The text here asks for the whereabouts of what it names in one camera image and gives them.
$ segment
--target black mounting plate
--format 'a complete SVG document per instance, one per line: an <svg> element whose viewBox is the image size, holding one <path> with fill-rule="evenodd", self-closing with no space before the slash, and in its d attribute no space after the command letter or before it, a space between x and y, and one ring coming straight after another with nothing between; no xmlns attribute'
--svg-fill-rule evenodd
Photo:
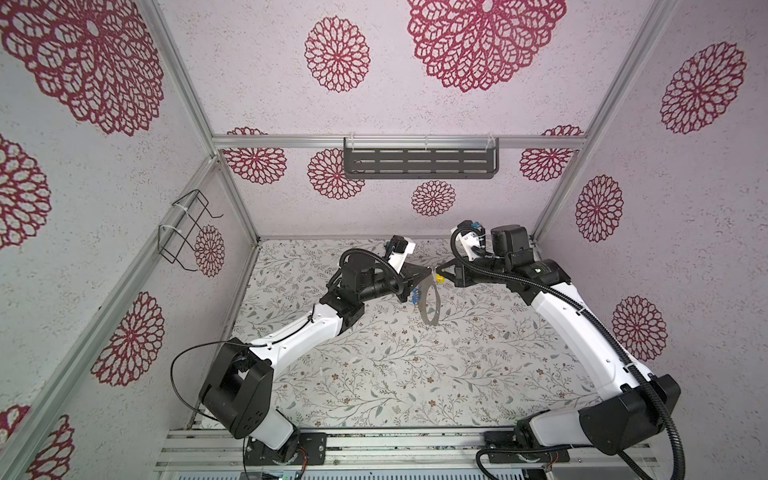
<svg viewBox="0 0 768 480"><path fill-rule="evenodd" d="M307 462L307 465L322 465L325 463L327 439L328 434L326 433L299 434L299 447L304 447L306 452L310 454L310 460ZM272 450L262 442L248 439L248 447L250 447L250 450L246 447L245 465L253 467L277 465L270 455ZM288 462L288 465L302 465L303 463L303 454L299 452L291 462Z"/></svg>
<svg viewBox="0 0 768 480"><path fill-rule="evenodd" d="M485 432L483 433L485 439L485 446L494 449L522 449L522 447L515 440L515 432L510 430L509 432ZM526 454L525 458L521 458L517 453L489 453L488 460L490 463L537 463L547 462L552 463L557 459L557 463L566 463L571 460L571 456L568 454L568 450L558 450L552 453L536 453Z"/></svg>

